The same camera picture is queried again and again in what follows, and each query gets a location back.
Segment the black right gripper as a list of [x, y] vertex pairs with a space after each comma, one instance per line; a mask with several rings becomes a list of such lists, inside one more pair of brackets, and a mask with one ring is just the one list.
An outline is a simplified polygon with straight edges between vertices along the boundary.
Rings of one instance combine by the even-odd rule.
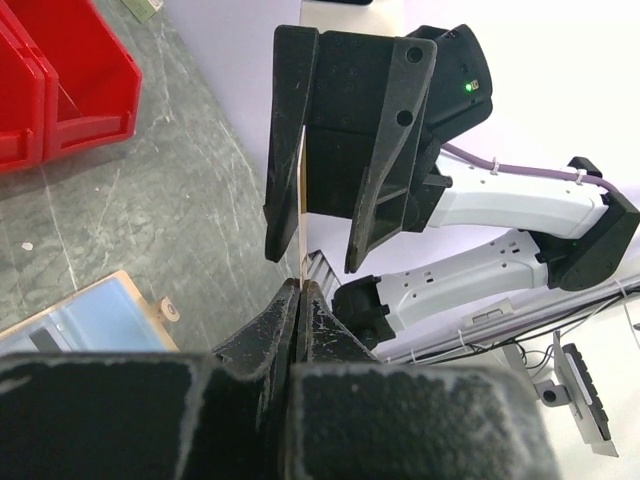
[[466, 24], [421, 26], [404, 37], [328, 31], [320, 38], [315, 28], [278, 26], [266, 259], [281, 260], [298, 226], [298, 158], [310, 112], [308, 207], [352, 219], [344, 271], [355, 273], [400, 231], [424, 230], [453, 184], [435, 165], [440, 149], [489, 117], [492, 93], [486, 57]]

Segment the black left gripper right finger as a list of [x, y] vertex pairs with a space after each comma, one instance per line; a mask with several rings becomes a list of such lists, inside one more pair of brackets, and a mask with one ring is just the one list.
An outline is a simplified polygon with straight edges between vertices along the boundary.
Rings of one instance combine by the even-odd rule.
[[487, 365], [384, 364], [302, 290], [287, 414], [291, 479], [556, 479], [524, 382]]

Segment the tan card holder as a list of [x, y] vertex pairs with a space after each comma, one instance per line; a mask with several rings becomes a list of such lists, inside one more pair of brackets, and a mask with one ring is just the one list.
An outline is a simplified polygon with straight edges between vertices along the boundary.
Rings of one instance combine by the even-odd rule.
[[180, 314], [168, 297], [147, 301], [118, 270], [1, 332], [1, 353], [168, 352], [165, 325]]

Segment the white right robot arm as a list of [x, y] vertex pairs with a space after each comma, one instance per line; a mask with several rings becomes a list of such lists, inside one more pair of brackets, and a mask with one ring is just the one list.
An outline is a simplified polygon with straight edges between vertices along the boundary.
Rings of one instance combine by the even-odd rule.
[[579, 292], [608, 280], [638, 209], [588, 159], [561, 171], [468, 153], [454, 139], [492, 112], [486, 57], [466, 25], [401, 37], [278, 26], [273, 34], [265, 256], [278, 261], [299, 210], [350, 221], [345, 270], [401, 233], [499, 227], [473, 249], [353, 278], [334, 314], [367, 346], [493, 295]]

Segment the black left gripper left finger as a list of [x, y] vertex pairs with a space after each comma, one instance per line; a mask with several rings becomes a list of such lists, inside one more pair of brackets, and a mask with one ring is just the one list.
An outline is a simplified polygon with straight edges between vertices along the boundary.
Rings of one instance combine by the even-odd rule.
[[1, 360], [5, 479], [278, 479], [300, 286], [199, 353]]

